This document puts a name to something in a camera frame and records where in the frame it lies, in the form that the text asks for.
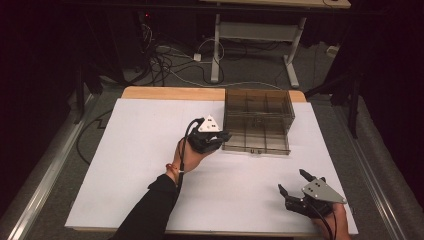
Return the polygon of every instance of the human hand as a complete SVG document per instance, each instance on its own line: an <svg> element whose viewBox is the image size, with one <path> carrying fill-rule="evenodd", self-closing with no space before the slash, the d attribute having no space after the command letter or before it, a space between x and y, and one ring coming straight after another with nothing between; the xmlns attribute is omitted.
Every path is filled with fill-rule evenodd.
<svg viewBox="0 0 424 240"><path fill-rule="evenodd" d="M183 143L184 139L181 139L177 147L175 148L174 153L174 161L172 164L167 165L167 171L166 174L174 180L174 182L178 182L178 175L181 165L181 155L183 154ZM184 173L188 173L192 170L194 170L197 166L199 166L200 162L213 152L207 152L207 153L198 153L193 150L190 143L187 141L185 144L185 151L184 151Z"/></svg>
<svg viewBox="0 0 424 240"><path fill-rule="evenodd" d="M347 217L346 217L346 210L341 203L334 203L333 204L333 213L327 215L324 217L324 219L327 221L328 225L331 228L331 231L333 233L334 239L337 240L351 240L351 237L348 232L348 224L347 224ZM319 226L322 235L327 240L333 240L330 239L329 232L327 228L325 227L324 222L319 219L315 218L312 219L312 222Z"/></svg>

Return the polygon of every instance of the white board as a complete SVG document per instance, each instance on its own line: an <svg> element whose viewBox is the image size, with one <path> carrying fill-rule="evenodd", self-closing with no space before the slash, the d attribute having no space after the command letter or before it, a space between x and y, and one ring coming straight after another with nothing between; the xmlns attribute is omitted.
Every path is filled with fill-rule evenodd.
<svg viewBox="0 0 424 240"><path fill-rule="evenodd" d="M277 185L303 197L305 169L344 195L309 103L293 103L289 156L218 150L184 177L167 230L264 235L315 235L307 217L287 211ZM119 99L66 227L116 229L172 162L178 140L195 118L222 126L223 101ZM348 206L349 233L357 234Z"/></svg>

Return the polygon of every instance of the transparent storage drawer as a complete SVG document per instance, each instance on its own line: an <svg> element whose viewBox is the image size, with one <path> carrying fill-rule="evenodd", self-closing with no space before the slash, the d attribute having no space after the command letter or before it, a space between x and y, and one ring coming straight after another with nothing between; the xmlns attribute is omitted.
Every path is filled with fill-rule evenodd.
<svg viewBox="0 0 424 240"><path fill-rule="evenodd" d="M294 118L288 91L228 89L224 129L232 137L223 150L288 155Z"/></svg>

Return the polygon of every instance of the table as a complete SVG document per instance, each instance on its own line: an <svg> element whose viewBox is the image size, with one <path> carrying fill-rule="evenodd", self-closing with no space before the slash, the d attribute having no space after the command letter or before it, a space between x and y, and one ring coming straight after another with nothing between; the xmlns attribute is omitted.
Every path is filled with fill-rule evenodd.
<svg viewBox="0 0 424 240"><path fill-rule="evenodd" d="M224 3L230 4L255 4L255 5L275 5L301 8L332 8L347 9L350 8L348 0L201 0L204 2L214 2L218 5ZM269 41L289 41L292 42L290 53L284 55L284 66L286 67L290 84L293 88L299 87L299 81L293 67L293 59L299 45L305 26L306 17L299 20L298 25L277 26L274 24L256 24L256 23L235 23L221 22L220 14L216 14L215 19L215 44L214 57L212 61L211 81L219 81L219 48L220 38L240 38Z"/></svg>
<svg viewBox="0 0 424 240"><path fill-rule="evenodd" d="M169 233L248 236L311 236L310 220L284 207L277 184L302 196L303 168L344 196L311 105L290 91L296 119L290 156L218 150L184 178ZM129 87L115 105L66 227L115 230L164 172L188 123L211 113L223 121L224 89ZM349 232L357 228L347 208Z"/></svg>

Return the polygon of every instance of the black sleeve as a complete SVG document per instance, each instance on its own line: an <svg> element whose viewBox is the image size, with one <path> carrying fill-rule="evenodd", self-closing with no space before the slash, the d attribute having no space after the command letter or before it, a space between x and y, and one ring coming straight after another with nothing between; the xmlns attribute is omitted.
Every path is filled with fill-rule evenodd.
<svg viewBox="0 0 424 240"><path fill-rule="evenodd" d="M131 210L112 240L162 239L176 196L174 181L166 174L159 176L149 185L149 191Z"/></svg>

